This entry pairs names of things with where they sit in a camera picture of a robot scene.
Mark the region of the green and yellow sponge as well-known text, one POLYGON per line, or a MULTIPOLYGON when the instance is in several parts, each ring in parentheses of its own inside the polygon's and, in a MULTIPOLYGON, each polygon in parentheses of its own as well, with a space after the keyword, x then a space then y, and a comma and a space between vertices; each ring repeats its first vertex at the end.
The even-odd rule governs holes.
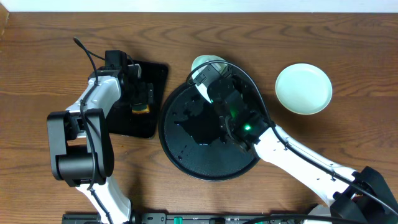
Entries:
POLYGON ((132 105, 131 111, 133 114, 147 114, 150 113, 150 106, 148 104, 132 105))

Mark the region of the light blue plate front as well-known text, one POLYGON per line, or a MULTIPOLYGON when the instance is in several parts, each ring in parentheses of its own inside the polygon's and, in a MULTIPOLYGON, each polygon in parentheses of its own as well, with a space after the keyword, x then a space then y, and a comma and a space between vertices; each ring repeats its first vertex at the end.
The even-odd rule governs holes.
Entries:
MULTIPOLYGON (((223 58, 216 56, 216 55, 201 55, 198 56, 192 63, 192 70, 194 70, 195 68, 197 68, 199 65, 205 63, 205 62, 210 62, 210 61, 214 61, 214 60, 222 60, 224 61, 223 58)), ((202 95, 202 97, 204 97, 204 99, 206 101, 208 101, 209 103, 211 103, 211 100, 208 96, 208 92, 207 92, 207 88, 205 88, 203 85, 201 86, 196 86, 197 90, 199 91, 199 93, 202 95)))

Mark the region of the light blue plate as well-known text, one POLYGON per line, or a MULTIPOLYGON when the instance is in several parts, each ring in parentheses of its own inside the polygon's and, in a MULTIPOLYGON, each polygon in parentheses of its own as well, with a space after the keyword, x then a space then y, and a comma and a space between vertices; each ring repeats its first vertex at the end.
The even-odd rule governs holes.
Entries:
MULTIPOLYGON (((195 68, 197 68, 199 65, 205 63, 205 62, 210 62, 210 61, 214 61, 214 60, 222 60, 224 61, 223 58, 216 56, 216 55, 201 55, 198 56, 192 63, 192 70, 194 70, 195 68)), ((208 92, 207 92, 207 88, 205 88, 203 85, 201 86, 196 86, 197 90, 199 91, 199 93, 202 95, 202 97, 204 97, 204 99, 206 101, 208 101, 209 103, 211 103, 211 100, 208 96, 208 92)))
POLYGON ((327 74, 308 63, 289 65, 275 81, 277 99, 289 111, 311 115, 325 109, 333 96, 327 74))

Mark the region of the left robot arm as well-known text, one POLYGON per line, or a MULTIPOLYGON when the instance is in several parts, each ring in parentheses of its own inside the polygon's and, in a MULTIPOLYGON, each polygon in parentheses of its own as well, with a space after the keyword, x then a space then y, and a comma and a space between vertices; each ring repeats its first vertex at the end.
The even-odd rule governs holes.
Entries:
POLYGON ((77 101, 47 117, 53 176, 83 193, 97 209, 74 223, 137 223, 139 216, 114 178, 111 134, 155 134, 168 68, 150 62, 111 62, 93 72, 77 101))

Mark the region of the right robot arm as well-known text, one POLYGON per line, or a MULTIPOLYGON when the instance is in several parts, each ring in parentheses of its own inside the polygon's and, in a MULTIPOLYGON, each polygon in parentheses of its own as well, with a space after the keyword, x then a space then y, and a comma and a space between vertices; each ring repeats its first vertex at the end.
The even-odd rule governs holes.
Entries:
POLYGON ((330 209, 330 220, 397 223, 397 200, 378 171, 337 164, 289 136, 271 120, 251 78, 218 76, 205 83, 204 95, 230 140, 315 192, 330 209))

